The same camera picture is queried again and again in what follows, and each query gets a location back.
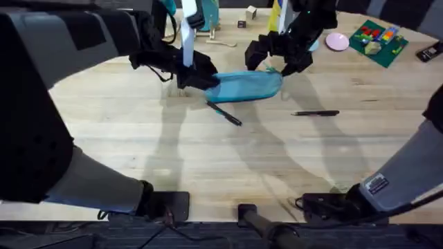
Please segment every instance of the pink plate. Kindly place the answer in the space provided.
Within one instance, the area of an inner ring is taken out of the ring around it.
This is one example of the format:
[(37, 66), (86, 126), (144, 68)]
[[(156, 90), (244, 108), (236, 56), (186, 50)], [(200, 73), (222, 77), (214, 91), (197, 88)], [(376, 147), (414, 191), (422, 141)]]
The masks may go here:
[(330, 33), (326, 37), (326, 45), (332, 50), (342, 51), (349, 46), (349, 38), (340, 33)]

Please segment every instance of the sticker label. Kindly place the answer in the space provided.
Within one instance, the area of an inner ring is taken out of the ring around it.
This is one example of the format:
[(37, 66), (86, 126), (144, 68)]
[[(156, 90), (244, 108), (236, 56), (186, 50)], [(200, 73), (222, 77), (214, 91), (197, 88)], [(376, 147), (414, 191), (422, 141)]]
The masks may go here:
[(369, 193), (374, 195), (388, 185), (388, 180), (382, 174), (377, 174), (371, 181), (365, 184), (365, 187)]

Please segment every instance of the teal pencil case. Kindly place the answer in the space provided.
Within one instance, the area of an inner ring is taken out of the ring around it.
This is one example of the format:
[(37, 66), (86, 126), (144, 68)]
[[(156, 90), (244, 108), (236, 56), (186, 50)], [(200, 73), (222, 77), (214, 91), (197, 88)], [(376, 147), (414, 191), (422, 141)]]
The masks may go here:
[(274, 70), (217, 73), (220, 84), (206, 89), (206, 99), (214, 102), (241, 102), (273, 97), (282, 88), (283, 76)]

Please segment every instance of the black pen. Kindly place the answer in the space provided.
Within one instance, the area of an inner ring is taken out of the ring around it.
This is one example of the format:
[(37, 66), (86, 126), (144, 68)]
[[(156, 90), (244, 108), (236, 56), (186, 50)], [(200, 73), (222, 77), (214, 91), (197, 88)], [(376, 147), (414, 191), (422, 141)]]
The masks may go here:
[(206, 101), (206, 104), (214, 109), (217, 113), (222, 114), (224, 116), (225, 119), (227, 119), (229, 122), (233, 123), (234, 125), (237, 126), (242, 126), (242, 121), (238, 120), (237, 118), (233, 117), (231, 114), (223, 111), (222, 109), (220, 109), (217, 105), (215, 105), (214, 103), (212, 103), (211, 101)]
[(331, 111), (297, 111), (292, 113), (293, 116), (322, 116), (322, 117), (332, 117), (337, 116), (340, 111), (331, 110)]

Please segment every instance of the wooden tabletop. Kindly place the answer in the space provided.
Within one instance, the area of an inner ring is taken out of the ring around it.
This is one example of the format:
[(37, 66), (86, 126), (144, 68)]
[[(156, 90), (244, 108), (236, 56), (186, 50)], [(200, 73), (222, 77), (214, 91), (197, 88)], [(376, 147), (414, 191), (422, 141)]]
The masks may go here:
[[(211, 56), (219, 72), (245, 70), (249, 42), (267, 33), (270, 10), (258, 10), (257, 19), (239, 29), (243, 11), (221, 10), (216, 32), (216, 39), (237, 47), (196, 41), (196, 50)], [(351, 35), (366, 19), (340, 13), (336, 30)], [(274, 221), (303, 221), (287, 198), (346, 192), (371, 175), (417, 130), (429, 98), (443, 83), (443, 57), (424, 64), (414, 55), (434, 42), (430, 37), (401, 30), (410, 43), (383, 68), (352, 48), (330, 51), (323, 41), (332, 31), (320, 38), (314, 64), (286, 77), (275, 97), (220, 105), (242, 127), (209, 109), (200, 92), (188, 89), (188, 97), (178, 97), (148, 68), (132, 70), (124, 57), (61, 81), (51, 95), (85, 153), (156, 190), (189, 191), (191, 221), (234, 221), (239, 203), (255, 203)], [(278, 58), (266, 61), (283, 66)], [(341, 113), (290, 115), (321, 109)], [(392, 222), (443, 223), (442, 207), (436, 201)], [(47, 203), (0, 205), (3, 220), (95, 220), (96, 213)]]

